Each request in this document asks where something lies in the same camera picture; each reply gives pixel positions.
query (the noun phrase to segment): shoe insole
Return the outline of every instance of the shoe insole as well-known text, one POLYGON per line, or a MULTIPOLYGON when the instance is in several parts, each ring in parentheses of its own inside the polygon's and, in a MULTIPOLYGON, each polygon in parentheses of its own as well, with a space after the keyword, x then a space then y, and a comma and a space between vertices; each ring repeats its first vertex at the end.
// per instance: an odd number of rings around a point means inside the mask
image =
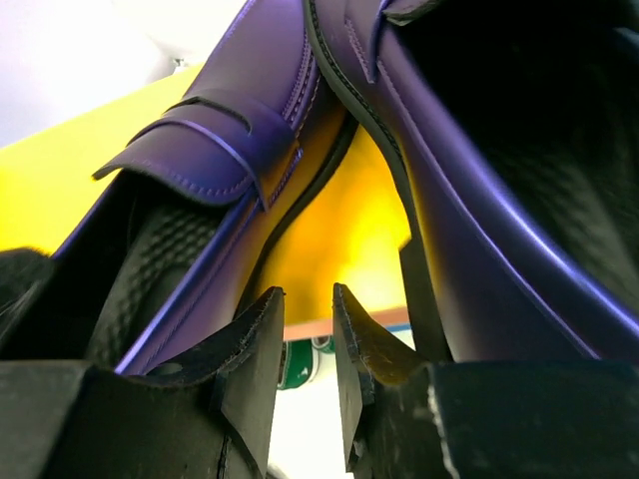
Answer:
POLYGON ((537 223, 639 311, 639 52, 529 8, 449 0, 397 32, 537 223))
POLYGON ((107 296, 87 359, 117 365, 211 241, 219 217, 182 205, 151 210, 107 296))

